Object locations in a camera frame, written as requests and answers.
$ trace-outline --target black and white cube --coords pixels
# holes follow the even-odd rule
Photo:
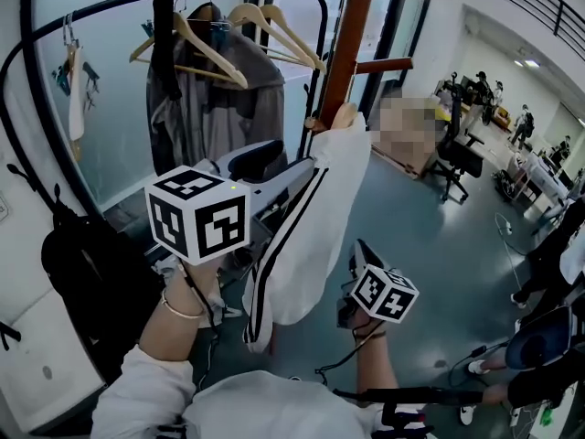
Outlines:
[[[351,295],[371,317],[399,324],[419,297],[419,291],[408,278],[368,265]]]
[[[154,239],[193,265],[250,243],[250,188],[180,166],[144,188]]]

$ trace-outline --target railing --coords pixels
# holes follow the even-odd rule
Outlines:
[[[585,19],[564,0],[508,0],[528,12],[585,61]]]

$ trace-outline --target backpack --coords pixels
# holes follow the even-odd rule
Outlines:
[[[534,117],[530,112],[526,114],[526,122],[524,123],[524,132],[526,138],[530,138],[532,136],[532,132],[534,132]]]
[[[105,220],[80,217],[59,200],[43,268],[96,369],[111,384],[160,300],[163,278],[130,239]]]

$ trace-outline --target gray jacket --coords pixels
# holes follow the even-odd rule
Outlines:
[[[225,21],[216,6],[214,21]],[[231,28],[224,40],[206,41],[241,71],[248,89],[238,84],[177,70],[182,96],[171,101],[163,83],[149,68],[146,104],[154,170],[163,174],[177,166],[193,166],[203,158],[217,160],[245,145],[283,139],[284,79],[253,41]],[[209,59],[174,35],[176,65],[219,72]]]

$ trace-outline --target blurred box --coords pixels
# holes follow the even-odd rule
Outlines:
[[[379,121],[372,126],[372,148],[416,178],[433,156],[450,120],[434,99],[384,98]]]

